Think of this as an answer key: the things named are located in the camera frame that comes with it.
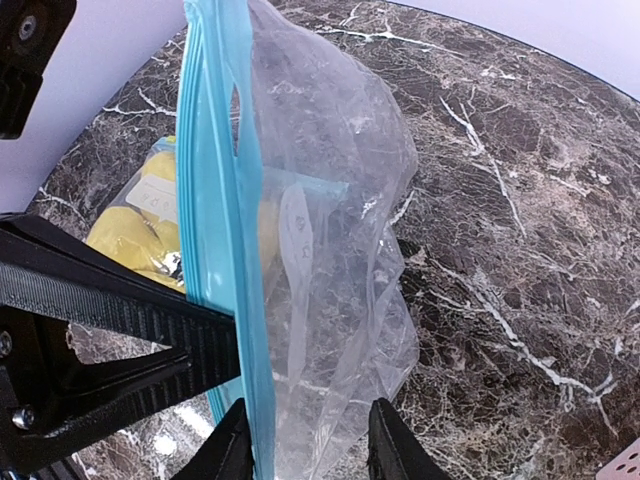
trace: white wall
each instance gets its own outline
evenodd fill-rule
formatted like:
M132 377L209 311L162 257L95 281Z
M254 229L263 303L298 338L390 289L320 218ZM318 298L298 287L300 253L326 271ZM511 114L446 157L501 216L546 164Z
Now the white wall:
M639 0L395 0L480 25L572 63L640 100Z
M0 140L0 213L26 208L100 108L184 25L182 0L78 0L19 140Z

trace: granite surface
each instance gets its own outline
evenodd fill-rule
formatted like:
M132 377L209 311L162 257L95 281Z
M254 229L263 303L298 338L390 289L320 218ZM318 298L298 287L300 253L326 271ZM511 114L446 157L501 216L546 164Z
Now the granite surface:
M420 153L395 225L421 345L396 399L407 423L456 479L593 478L640 436L640 106L452 19L379 1L274 3L386 80ZM87 234L174 133L183 42L87 127L33 212ZM90 334L94 350L118 350ZM206 415L202 399L188 408ZM168 478L203 435L162 415L82 452L92 478ZM162 435L181 439L175 458L143 453ZM365 446L329 478L367 478Z

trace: bag of yellow food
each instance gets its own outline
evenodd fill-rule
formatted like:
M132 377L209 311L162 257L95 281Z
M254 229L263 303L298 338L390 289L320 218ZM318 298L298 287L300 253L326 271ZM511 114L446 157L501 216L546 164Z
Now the bag of yellow food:
M102 212L87 244L119 264L185 293L176 204L176 140L151 147L142 168ZM264 201L259 210L263 275L278 252L278 208Z

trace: dark marble table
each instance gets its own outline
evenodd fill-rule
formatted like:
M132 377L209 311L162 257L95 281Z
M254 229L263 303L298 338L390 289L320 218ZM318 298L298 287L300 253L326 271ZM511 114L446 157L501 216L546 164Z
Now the dark marble table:
M451 19L379 1L275 3L382 76L415 137L420 168L395 226L421 344L396 400L407 422L454 478L593 478L640 436L640 106ZM32 211L86 235L174 132L183 40L87 127ZM95 335L106 356L129 348ZM201 442L182 413L80 458L92 478L168 477ZM175 453L143 453L163 435ZM366 478L365 454L360 442L330 478Z

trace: metal bolt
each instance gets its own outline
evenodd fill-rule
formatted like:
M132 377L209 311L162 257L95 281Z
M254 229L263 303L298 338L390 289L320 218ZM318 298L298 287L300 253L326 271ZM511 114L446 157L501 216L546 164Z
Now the metal bolt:
M8 357L13 350L13 340L9 332L0 332L0 358Z
M23 407L13 414L13 424L20 430L29 430L36 419L31 407Z
M18 30L18 36L20 40L26 42L33 34L36 32L36 27L38 26L38 20L33 15L29 15L24 18L22 24L20 25L20 30Z

